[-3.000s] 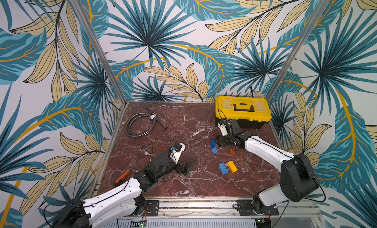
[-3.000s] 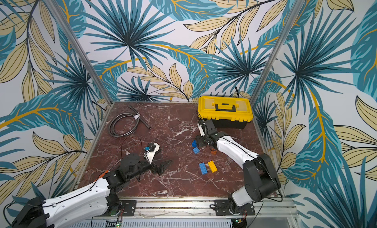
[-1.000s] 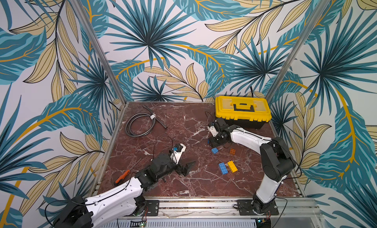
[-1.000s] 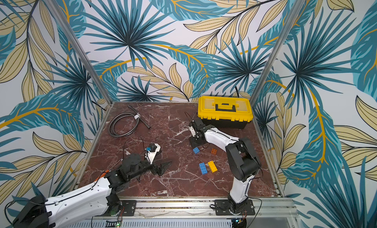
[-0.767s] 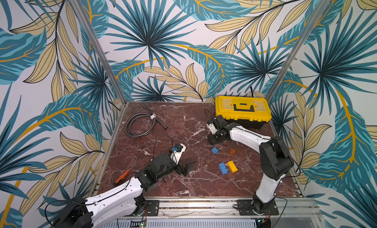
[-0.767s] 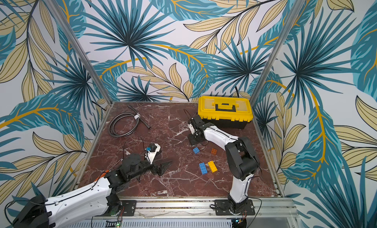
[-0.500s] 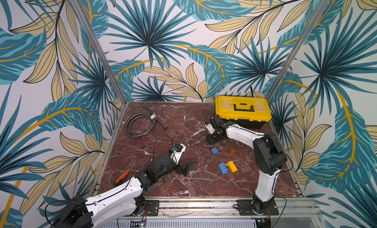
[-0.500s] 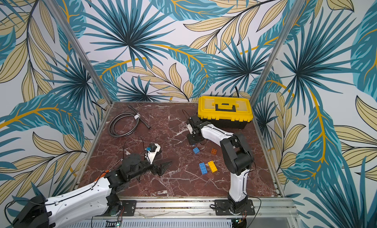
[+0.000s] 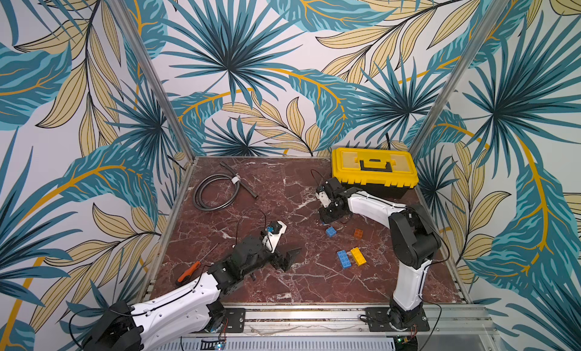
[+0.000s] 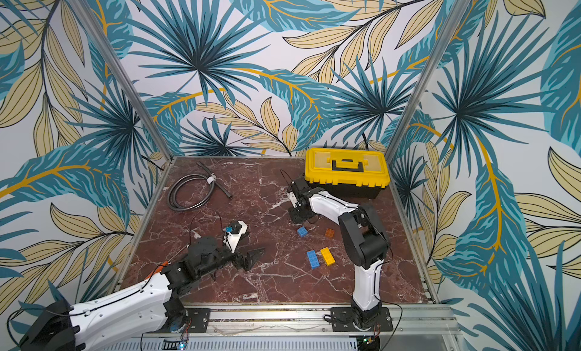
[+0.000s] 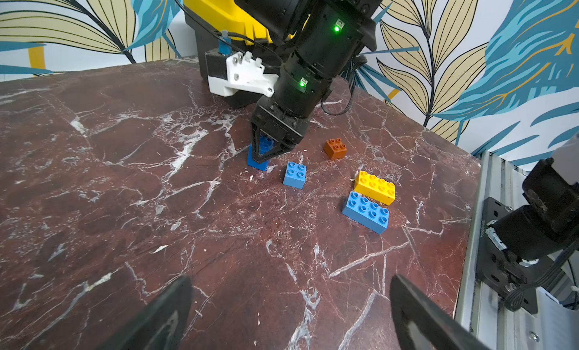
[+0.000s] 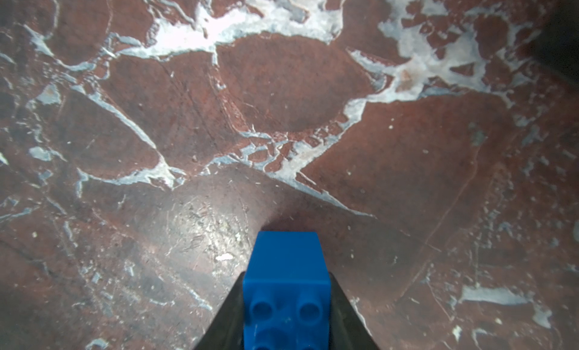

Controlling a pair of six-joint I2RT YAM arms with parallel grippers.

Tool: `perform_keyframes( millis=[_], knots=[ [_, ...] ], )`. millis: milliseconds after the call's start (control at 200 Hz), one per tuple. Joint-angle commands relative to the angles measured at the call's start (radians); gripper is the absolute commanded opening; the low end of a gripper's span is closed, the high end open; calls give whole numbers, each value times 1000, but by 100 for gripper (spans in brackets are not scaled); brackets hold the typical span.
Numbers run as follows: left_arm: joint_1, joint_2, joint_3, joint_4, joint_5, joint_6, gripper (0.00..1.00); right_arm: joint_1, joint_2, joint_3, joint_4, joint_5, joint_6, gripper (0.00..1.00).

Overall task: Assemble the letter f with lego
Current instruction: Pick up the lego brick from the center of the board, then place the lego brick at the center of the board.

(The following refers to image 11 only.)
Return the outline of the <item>light blue long lego brick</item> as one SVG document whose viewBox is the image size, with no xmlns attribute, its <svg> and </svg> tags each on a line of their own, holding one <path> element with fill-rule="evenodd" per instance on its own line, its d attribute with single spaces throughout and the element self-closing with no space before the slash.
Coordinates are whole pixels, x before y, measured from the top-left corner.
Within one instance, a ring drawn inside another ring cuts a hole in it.
<svg viewBox="0 0 579 350">
<path fill-rule="evenodd" d="M 389 210 L 358 192 L 349 193 L 342 214 L 378 234 L 382 234 L 389 227 Z"/>
</svg>

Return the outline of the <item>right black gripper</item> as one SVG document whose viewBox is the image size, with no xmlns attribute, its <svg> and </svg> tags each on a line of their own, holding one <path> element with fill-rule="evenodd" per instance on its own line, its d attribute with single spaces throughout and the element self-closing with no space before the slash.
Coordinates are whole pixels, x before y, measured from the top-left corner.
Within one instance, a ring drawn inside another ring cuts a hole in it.
<svg viewBox="0 0 579 350">
<path fill-rule="evenodd" d="M 269 160 L 293 151 L 306 135 L 311 114 L 310 104 L 302 106 L 295 103 L 288 109 L 271 97 L 261 96 L 250 121 L 252 163 L 268 164 Z"/>
</svg>

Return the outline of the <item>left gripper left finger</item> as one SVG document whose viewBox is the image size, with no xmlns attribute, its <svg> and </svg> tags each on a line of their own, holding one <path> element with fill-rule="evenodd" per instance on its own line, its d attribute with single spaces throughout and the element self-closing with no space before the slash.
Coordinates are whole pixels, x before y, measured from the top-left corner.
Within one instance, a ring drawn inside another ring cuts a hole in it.
<svg viewBox="0 0 579 350">
<path fill-rule="evenodd" d="M 179 277 L 99 348 L 178 349 L 192 297 L 191 279 Z"/>
</svg>

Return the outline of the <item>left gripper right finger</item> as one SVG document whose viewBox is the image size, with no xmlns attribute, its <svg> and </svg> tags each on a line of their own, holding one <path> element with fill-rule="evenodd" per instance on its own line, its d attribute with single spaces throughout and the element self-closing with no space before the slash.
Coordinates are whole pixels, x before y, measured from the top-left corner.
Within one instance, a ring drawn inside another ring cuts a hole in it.
<svg viewBox="0 0 579 350">
<path fill-rule="evenodd" d="M 391 279 L 390 301 L 402 349 L 487 348 L 402 275 Z"/>
</svg>

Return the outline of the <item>light blue square lego brick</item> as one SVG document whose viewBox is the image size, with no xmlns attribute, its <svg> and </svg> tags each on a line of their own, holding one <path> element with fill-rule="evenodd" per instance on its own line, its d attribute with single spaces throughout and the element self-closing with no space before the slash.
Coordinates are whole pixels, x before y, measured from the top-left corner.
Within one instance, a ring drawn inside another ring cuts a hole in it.
<svg viewBox="0 0 579 350">
<path fill-rule="evenodd" d="M 304 164 L 297 164 L 289 161 L 283 179 L 283 185 L 297 189 L 303 189 L 306 182 L 307 167 Z"/>
</svg>

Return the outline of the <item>orange square lego brick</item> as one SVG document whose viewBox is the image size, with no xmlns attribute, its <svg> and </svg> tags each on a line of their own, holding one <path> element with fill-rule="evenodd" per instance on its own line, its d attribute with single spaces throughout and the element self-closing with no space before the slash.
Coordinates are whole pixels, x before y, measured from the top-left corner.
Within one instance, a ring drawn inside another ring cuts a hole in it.
<svg viewBox="0 0 579 350">
<path fill-rule="evenodd" d="M 340 138 L 330 139 L 324 143 L 324 152 L 330 160 L 345 158 L 348 149 Z"/>
</svg>

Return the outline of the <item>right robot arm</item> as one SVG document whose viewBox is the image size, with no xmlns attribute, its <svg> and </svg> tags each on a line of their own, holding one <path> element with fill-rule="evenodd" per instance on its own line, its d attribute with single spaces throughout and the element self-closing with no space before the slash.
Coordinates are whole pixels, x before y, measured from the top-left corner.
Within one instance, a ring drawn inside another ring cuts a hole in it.
<svg viewBox="0 0 579 350">
<path fill-rule="evenodd" d="M 252 114 L 252 157 L 262 163 L 294 150 L 333 79 L 363 48 L 377 48 L 372 16 L 383 0 L 234 2 L 268 30 L 277 47 L 291 47 L 273 94 L 262 96 Z"/>
</svg>

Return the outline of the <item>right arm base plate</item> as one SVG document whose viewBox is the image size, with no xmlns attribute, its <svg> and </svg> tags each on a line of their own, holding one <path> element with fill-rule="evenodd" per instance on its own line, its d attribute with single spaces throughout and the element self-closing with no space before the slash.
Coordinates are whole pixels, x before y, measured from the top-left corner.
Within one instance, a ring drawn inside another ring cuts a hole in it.
<svg viewBox="0 0 579 350">
<path fill-rule="evenodd" d="M 482 206 L 476 279 L 496 292 L 499 300 L 504 300 L 511 291 L 535 281 L 548 268 L 548 265 L 543 260 L 524 267 L 520 265 L 517 256 L 511 251 L 498 248 L 486 231 L 509 213 L 508 207 L 493 197 L 485 199 Z"/>
</svg>

